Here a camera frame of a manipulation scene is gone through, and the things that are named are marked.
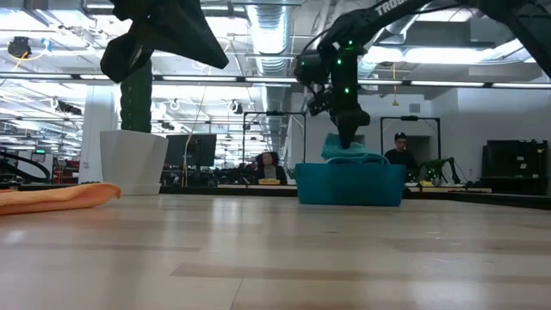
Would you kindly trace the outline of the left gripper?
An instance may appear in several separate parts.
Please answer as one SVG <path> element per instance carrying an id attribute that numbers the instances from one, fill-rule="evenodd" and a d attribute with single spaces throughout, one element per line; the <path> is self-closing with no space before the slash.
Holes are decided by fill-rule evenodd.
<path id="1" fill-rule="evenodd" d="M 200 0 L 112 0 L 113 14 L 130 19 L 127 33 L 112 39 L 102 56 L 102 73 L 121 83 L 151 58 L 172 53 L 223 69 L 229 60 L 208 26 Z"/>

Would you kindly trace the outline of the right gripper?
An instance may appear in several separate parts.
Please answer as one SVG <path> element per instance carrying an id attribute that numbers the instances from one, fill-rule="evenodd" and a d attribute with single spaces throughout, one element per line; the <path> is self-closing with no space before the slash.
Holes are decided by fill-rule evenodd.
<path id="1" fill-rule="evenodd" d="M 307 89 L 313 93 L 313 97 L 307 101 L 311 116 L 327 112 L 335 125 L 344 125 L 337 128 L 343 149 L 350 148 L 353 143 L 365 145 L 365 135 L 357 133 L 358 126 L 349 126 L 370 124 L 370 115 L 358 102 L 356 84 L 330 81 L 324 84 L 311 83 Z"/>

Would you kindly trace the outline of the light blue microfiber towel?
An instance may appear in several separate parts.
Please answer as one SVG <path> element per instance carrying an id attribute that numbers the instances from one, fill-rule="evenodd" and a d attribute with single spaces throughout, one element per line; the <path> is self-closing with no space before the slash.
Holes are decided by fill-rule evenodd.
<path id="1" fill-rule="evenodd" d="M 342 148 L 338 134 L 329 133 L 322 147 L 321 157 L 329 164 L 389 164 L 380 154 L 369 152 L 357 142 L 351 142 L 348 148 Z"/>

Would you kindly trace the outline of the orange microfiber towel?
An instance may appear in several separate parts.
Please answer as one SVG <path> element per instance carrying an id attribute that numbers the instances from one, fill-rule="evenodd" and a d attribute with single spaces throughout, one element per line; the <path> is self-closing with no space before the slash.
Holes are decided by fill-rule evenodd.
<path id="1" fill-rule="evenodd" d="M 120 197 L 121 188 L 111 183 L 32 191 L 0 189 L 0 216 L 95 208 Z"/>

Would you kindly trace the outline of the ceiling light bar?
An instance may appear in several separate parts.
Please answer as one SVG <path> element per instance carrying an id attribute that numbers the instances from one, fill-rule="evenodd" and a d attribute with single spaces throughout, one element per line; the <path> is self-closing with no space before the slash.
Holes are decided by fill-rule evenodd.
<path id="1" fill-rule="evenodd" d="M 62 74 L 62 73 L 14 73 L 0 72 L 0 78 L 6 79 L 37 79 L 37 80 L 109 80 L 100 74 Z"/>
<path id="2" fill-rule="evenodd" d="M 297 83 L 293 77 L 228 77 L 228 76 L 160 76 L 164 81 L 179 82 L 236 82 L 236 83 Z"/>
<path id="3" fill-rule="evenodd" d="M 453 81 L 411 81 L 409 86 L 454 87 L 454 88 L 496 88 L 521 90 L 551 90 L 551 84 L 538 83 L 496 83 L 496 82 L 453 82 Z"/>

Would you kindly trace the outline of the blue-green storage bin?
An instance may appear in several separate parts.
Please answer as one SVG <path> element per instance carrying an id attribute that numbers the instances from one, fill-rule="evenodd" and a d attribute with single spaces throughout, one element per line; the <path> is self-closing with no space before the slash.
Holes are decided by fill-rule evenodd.
<path id="1" fill-rule="evenodd" d="M 395 164 L 298 164 L 302 204 L 398 207 L 406 168 Z"/>

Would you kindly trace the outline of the person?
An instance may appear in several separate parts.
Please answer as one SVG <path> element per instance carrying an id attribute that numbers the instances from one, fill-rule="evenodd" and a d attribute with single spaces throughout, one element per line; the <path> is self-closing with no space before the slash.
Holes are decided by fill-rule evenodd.
<path id="1" fill-rule="evenodd" d="M 257 169 L 254 175 L 254 184 L 263 179 L 278 180 L 280 185 L 287 185 L 288 179 L 285 170 L 279 164 L 277 152 L 263 152 L 256 157 Z"/>
<path id="2" fill-rule="evenodd" d="M 390 164 L 404 165 L 406 168 L 406 182 L 413 181 L 418 164 L 413 154 L 407 149 L 407 137 L 405 133 L 396 133 L 394 135 L 394 148 L 386 151 L 384 157 Z"/>

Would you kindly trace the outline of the green and black robot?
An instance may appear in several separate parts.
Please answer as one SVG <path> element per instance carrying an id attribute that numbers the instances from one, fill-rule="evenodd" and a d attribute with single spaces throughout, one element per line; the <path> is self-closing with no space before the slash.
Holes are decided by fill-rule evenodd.
<path id="1" fill-rule="evenodd" d="M 443 167 L 446 164 L 449 165 L 449 169 L 451 171 L 451 180 L 453 181 L 453 184 L 460 184 L 461 179 L 456 173 L 455 159 L 453 157 L 432 159 L 426 161 L 419 166 L 419 171 L 424 171 L 424 180 L 426 182 L 431 182 L 433 185 L 440 186 L 441 184 L 448 181 L 443 173 Z"/>

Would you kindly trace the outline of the black monitor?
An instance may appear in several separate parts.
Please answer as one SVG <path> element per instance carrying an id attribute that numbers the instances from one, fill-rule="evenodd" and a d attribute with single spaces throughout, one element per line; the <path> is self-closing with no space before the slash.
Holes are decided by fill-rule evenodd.
<path id="1" fill-rule="evenodd" d="M 169 135 L 165 157 L 168 165 L 214 166 L 217 136 L 215 134 Z"/>

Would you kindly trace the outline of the white pillar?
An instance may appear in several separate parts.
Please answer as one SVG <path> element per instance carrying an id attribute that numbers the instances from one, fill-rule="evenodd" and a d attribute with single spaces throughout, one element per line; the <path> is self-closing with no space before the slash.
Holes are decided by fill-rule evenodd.
<path id="1" fill-rule="evenodd" d="M 79 183 L 102 181 L 100 132 L 117 128 L 117 103 L 113 85 L 87 87 L 83 138 L 79 160 Z"/>

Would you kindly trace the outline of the white hexagonal plant pot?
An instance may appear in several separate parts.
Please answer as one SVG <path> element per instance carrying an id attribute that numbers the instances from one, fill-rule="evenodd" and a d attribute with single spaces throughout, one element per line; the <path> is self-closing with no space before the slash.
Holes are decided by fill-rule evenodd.
<path id="1" fill-rule="evenodd" d="M 151 133 L 100 132 L 102 180 L 122 195 L 158 195 L 169 141 Z"/>

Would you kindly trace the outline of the black ceiling device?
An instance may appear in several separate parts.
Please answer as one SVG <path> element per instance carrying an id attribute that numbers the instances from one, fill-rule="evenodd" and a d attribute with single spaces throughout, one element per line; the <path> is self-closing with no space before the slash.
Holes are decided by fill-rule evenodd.
<path id="1" fill-rule="evenodd" d="M 8 53 L 18 59 L 28 58 L 32 54 L 32 50 L 29 45 L 29 38 L 24 36 L 15 36 L 8 44 Z"/>

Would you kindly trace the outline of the black cabinet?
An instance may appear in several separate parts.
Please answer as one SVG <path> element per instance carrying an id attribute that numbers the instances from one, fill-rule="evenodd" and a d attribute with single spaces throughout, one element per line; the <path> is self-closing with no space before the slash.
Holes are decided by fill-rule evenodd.
<path id="1" fill-rule="evenodd" d="M 482 149 L 480 182 L 494 193 L 546 195 L 546 140 L 488 140 Z"/>

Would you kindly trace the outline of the black metal rig frame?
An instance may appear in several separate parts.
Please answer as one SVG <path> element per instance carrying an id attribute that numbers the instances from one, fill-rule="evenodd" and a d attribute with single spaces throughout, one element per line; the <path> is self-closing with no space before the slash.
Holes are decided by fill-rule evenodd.
<path id="1" fill-rule="evenodd" d="M 423 117 L 415 115 L 382 116 L 379 120 L 380 152 L 383 155 L 394 146 L 394 135 L 404 133 L 408 139 L 426 138 L 428 145 L 417 161 L 423 163 L 430 159 L 440 159 L 442 155 L 441 119 L 438 117 Z"/>

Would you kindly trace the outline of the silver ventilation duct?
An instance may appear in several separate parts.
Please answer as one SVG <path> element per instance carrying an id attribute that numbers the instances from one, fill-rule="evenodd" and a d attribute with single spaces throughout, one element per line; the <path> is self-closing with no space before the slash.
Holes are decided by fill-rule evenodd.
<path id="1" fill-rule="evenodd" d="M 247 5 L 246 13 L 251 22 L 251 42 L 257 72 L 261 78 L 281 78 L 288 75 L 290 66 L 289 32 L 291 31 L 291 10 L 277 5 Z M 286 109 L 287 94 L 283 86 L 262 86 L 262 103 L 265 111 L 282 112 Z M 280 151 L 285 144 L 285 123 L 279 116 L 267 116 L 269 144 L 273 151 Z"/>

